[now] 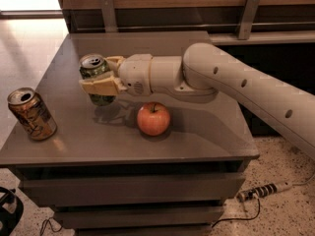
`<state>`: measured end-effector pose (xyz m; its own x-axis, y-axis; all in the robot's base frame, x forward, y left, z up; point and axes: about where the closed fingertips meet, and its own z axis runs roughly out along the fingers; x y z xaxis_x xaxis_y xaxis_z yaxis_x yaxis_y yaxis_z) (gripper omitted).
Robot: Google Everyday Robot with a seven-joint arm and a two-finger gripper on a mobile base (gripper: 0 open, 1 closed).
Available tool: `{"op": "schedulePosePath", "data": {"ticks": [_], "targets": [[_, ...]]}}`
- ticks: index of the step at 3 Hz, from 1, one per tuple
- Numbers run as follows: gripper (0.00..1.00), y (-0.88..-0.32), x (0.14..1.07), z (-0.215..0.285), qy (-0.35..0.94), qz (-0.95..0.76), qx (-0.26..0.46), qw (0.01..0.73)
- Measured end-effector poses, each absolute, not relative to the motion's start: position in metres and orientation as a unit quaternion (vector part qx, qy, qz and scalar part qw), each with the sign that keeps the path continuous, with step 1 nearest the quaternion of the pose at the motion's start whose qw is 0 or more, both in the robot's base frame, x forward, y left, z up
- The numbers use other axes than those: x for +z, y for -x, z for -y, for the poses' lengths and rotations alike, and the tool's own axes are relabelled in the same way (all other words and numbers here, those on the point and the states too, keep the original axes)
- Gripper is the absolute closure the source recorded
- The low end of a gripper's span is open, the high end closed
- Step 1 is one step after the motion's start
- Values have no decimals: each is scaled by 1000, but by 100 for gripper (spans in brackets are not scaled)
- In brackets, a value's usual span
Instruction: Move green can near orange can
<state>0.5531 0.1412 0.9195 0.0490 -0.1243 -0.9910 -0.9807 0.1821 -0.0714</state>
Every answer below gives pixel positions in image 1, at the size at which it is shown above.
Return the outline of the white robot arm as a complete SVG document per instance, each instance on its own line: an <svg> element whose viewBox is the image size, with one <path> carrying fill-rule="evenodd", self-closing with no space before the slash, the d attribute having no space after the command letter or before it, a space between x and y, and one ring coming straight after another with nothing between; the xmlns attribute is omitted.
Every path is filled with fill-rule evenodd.
<svg viewBox="0 0 315 236"><path fill-rule="evenodd" d="M186 102L208 102L221 91L292 144L315 158L315 95L260 72L209 43L181 56L135 54L104 59L109 70L79 84L90 94L164 93Z"/></svg>

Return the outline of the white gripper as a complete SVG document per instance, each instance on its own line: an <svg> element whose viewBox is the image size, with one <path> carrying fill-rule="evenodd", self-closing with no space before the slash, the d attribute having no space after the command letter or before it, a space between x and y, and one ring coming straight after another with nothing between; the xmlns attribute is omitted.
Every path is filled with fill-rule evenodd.
<svg viewBox="0 0 315 236"><path fill-rule="evenodd" d="M118 95L127 91L134 96L150 95L151 54L135 54L127 59L123 56L105 57L109 68L119 74L119 78L92 78L79 80L82 90L88 94Z"/></svg>

